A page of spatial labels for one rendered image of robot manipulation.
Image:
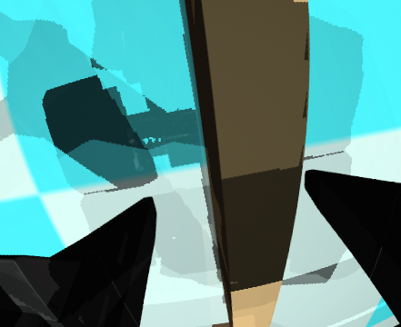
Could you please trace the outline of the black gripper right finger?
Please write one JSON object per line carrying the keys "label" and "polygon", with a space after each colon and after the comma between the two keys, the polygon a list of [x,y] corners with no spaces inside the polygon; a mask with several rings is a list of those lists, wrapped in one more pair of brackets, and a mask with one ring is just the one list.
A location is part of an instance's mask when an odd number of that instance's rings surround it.
{"label": "black gripper right finger", "polygon": [[305,189],[401,323],[401,183],[309,170]]}

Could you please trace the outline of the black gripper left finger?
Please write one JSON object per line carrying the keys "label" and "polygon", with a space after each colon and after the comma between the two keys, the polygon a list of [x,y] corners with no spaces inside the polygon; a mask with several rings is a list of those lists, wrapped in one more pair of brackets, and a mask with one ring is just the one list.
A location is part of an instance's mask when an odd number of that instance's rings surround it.
{"label": "black gripper left finger", "polygon": [[51,327],[141,327],[156,218],[145,196],[52,257],[0,254],[0,309]]}

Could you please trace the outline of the long brown wooden rail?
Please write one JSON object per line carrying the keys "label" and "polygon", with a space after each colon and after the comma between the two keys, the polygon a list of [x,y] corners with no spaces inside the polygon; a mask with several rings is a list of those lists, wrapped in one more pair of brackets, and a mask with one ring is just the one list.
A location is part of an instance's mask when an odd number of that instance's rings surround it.
{"label": "long brown wooden rail", "polygon": [[270,327],[294,232],[309,0],[185,0],[230,327]]}

